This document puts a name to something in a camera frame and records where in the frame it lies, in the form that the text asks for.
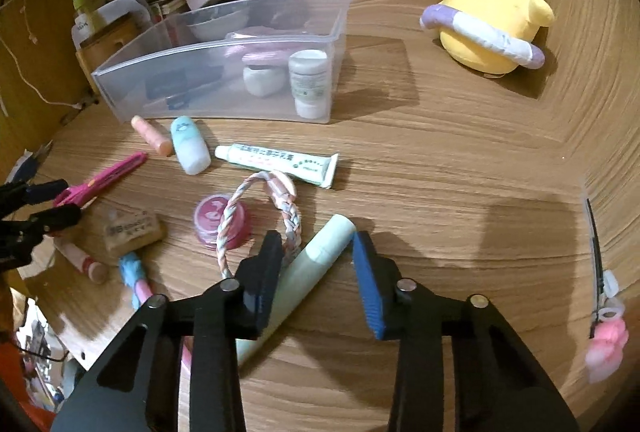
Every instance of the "clear plastic container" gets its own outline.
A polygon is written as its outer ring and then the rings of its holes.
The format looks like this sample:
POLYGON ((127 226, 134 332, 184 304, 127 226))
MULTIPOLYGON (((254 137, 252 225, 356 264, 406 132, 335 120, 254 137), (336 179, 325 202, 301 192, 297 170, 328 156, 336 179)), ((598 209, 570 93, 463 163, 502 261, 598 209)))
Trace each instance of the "clear plastic container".
POLYGON ((176 14, 113 54, 92 75, 118 120, 190 117, 327 123, 344 56, 351 0, 242 0, 176 14), (289 58, 326 53, 324 95, 300 116, 289 58), (326 108, 318 108, 325 102, 326 108))

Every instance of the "braided bracelet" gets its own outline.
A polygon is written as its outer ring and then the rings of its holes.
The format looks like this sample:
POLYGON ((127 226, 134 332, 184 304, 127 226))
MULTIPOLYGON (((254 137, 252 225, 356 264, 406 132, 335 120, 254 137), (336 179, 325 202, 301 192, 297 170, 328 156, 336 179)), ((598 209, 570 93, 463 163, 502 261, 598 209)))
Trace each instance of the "braided bracelet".
POLYGON ((287 266, 296 255, 300 247, 300 212, 294 203, 296 198, 296 188, 289 177, 283 172, 272 170, 271 172, 260 171, 251 174, 242 181, 234 194, 229 198, 225 211, 218 226, 218 238, 216 240, 216 251, 218 252, 218 266, 223 279, 233 276, 226 261, 226 243, 228 241, 229 226, 236 211, 238 200, 247 189, 257 181, 264 181, 264 190, 273 201, 273 204, 282 212, 284 226, 286 227, 286 241, 284 244, 283 266, 287 266))

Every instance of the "yellow plush toy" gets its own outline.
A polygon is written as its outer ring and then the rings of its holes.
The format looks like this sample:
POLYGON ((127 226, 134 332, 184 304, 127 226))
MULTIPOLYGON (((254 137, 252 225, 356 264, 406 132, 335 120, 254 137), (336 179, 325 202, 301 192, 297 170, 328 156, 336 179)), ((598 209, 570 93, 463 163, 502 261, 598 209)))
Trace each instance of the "yellow plush toy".
POLYGON ((425 9, 420 24, 437 28, 455 60, 500 76, 524 66, 536 69, 545 56, 531 41, 554 13, 545 0, 442 0, 425 9))

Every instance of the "pink lid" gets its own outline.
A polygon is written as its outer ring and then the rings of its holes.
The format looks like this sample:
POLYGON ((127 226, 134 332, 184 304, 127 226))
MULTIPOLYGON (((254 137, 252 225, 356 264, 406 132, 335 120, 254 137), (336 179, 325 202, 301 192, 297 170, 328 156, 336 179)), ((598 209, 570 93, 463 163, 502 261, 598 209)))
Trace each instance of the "pink lid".
MULTIPOLYGON (((228 201, 229 196, 225 194, 213 194, 213 196, 206 197, 198 203, 193 213, 193 224, 196 229, 196 235, 208 248, 214 250, 216 248, 218 226, 228 201)), ((248 211, 244 203, 239 201, 236 213, 231 219, 227 248, 233 250, 239 247, 250 233, 251 221, 248 211)))

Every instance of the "pink flower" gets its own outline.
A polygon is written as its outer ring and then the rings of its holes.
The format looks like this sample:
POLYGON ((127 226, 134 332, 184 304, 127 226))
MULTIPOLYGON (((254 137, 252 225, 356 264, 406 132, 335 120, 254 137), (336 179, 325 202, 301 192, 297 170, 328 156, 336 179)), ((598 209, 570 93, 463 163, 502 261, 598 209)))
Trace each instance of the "pink flower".
POLYGON ((622 348, 629 339, 622 318, 600 322, 585 358, 589 370, 589 382, 597 383, 609 378, 622 363, 622 348))

